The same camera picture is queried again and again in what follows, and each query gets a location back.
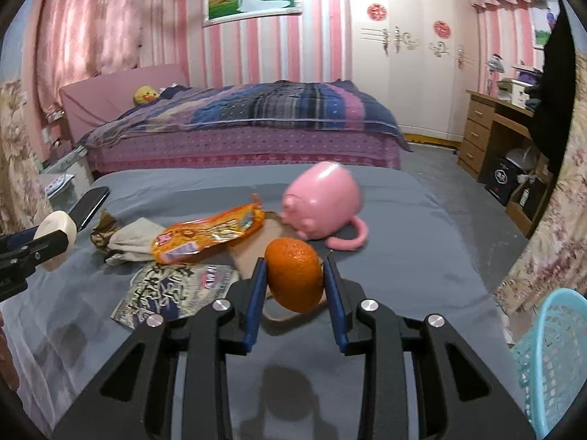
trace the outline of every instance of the blue gripper pad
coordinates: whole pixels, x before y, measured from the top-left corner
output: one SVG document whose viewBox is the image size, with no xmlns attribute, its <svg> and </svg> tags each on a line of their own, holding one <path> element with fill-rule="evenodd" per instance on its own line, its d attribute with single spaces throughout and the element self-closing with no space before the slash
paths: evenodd
<svg viewBox="0 0 587 440">
<path fill-rule="evenodd" d="M 344 321 L 344 309 L 340 301 L 340 293 L 336 284 L 334 273 L 332 272 L 331 261 L 326 260 L 323 266 L 324 271 L 324 290 L 327 293 L 328 310 L 331 315 L 332 330 L 334 339 L 338 344 L 340 352 L 344 354 L 349 345 L 349 339 L 346 335 L 346 323 Z"/>
<path fill-rule="evenodd" d="M 261 262 L 259 269 L 257 270 L 256 268 L 253 273 L 254 287 L 247 308 L 247 328 L 243 340 L 243 345 L 247 352 L 251 352 L 251 349 L 253 349 L 259 333 L 260 315 L 263 312 L 265 293 L 267 291 L 267 262 L 265 259 Z"/>
</svg>

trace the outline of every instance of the pink mug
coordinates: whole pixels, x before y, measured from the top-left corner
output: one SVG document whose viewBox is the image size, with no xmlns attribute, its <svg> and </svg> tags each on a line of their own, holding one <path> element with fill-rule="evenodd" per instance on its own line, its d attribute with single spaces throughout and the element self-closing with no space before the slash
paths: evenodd
<svg viewBox="0 0 587 440">
<path fill-rule="evenodd" d="M 335 162 L 320 162 L 295 179 L 285 191 L 282 220 L 291 225 L 302 240 L 328 236 L 332 250 L 351 251 L 365 244 L 367 224 L 356 214 L 361 209 L 359 184 L 351 173 Z M 357 230 L 353 240 L 329 236 L 347 223 Z"/>
</svg>

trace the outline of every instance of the plastic basket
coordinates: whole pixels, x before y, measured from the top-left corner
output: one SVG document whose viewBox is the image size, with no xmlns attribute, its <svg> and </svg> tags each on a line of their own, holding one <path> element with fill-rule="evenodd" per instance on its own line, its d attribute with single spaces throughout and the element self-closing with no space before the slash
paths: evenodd
<svg viewBox="0 0 587 440">
<path fill-rule="evenodd" d="M 587 379 L 587 300 L 571 289 L 554 291 L 511 351 L 526 395 L 526 416 L 541 440 Z"/>
</svg>

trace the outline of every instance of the wardrobe door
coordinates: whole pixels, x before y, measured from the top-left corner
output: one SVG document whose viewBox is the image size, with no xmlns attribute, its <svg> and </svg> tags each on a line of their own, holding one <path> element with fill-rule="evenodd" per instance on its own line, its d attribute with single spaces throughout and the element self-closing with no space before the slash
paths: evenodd
<svg viewBox="0 0 587 440">
<path fill-rule="evenodd" d="M 350 14 L 353 45 L 352 81 L 360 91 L 370 94 L 390 108 L 388 67 L 391 42 L 387 36 L 388 2 L 389 0 L 350 0 Z"/>
<path fill-rule="evenodd" d="M 416 133 L 446 139 L 453 104 L 453 0 L 422 0 L 422 123 Z"/>
<path fill-rule="evenodd" d="M 449 140 L 462 140 L 467 122 L 470 96 L 467 89 L 479 88 L 479 22 L 471 0 L 453 0 L 454 61 L 453 111 L 448 126 Z"/>
<path fill-rule="evenodd" d="M 406 133 L 422 125 L 422 0 L 389 0 L 389 110 Z"/>
</svg>

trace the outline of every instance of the pink headboard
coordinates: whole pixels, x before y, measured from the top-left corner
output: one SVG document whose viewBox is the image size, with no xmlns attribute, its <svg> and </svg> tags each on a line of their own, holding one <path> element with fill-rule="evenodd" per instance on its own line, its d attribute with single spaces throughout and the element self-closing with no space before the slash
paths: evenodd
<svg viewBox="0 0 587 440">
<path fill-rule="evenodd" d="M 73 142 L 133 108 L 134 93 L 141 86 L 159 90 L 174 83 L 189 85 L 179 64 L 130 69 L 62 87 L 61 99 Z"/>
</svg>

